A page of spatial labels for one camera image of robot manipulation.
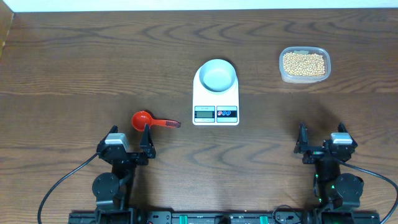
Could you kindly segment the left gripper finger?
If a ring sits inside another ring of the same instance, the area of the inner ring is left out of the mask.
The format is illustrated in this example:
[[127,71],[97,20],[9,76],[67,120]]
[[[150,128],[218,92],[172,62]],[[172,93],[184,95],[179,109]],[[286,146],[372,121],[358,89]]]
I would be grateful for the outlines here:
[[109,130],[109,133],[105,137],[105,140],[115,140],[115,139],[118,139],[118,127],[116,125],[114,125]]
[[152,141],[150,126],[148,124],[145,124],[144,126],[144,132],[140,141],[140,148],[149,159],[155,159],[156,150]]

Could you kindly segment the red measuring scoop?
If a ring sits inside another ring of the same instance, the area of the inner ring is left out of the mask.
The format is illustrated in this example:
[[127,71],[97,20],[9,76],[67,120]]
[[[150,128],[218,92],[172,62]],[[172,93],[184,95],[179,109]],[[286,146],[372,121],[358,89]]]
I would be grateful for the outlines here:
[[181,123],[178,121],[173,121],[169,119],[155,119],[149,112],[147,111],[138,111],[135,113],[131,120],[132,126],[137,130],[143,132],[145,130],[145,126],[162,126],[167,128],[179,128],[181,127]]

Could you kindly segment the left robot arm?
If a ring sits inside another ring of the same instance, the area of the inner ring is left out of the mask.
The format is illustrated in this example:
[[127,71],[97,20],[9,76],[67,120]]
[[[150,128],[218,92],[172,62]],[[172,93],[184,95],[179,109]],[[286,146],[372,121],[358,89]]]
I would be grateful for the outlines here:
[[99,142],[98,157],[112,165],[111,172],[97,176],[92,191],[96,197],[96,223],[142,223],[142,215],[129,206],[137,166],[146,166],[156,157],[150,126],[144,126],[139,144],[141,152],[128,152],[129,143],[125,134],[113,126]]

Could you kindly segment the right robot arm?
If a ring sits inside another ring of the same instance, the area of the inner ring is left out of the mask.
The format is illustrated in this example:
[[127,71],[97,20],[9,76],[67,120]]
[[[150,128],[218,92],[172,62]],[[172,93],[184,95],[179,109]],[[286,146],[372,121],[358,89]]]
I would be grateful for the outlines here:
[[351,159],[357,146],[343,123],[321,146],[311,146],[307,128],[300,124],[294,153],[303,155],[303,164],[315,166],[313,191],[320,199],[317,208],[304,213],[304,223],[354,223],[353,210],[360,206],[364,182],[356,175],[341,173],[340,165]]

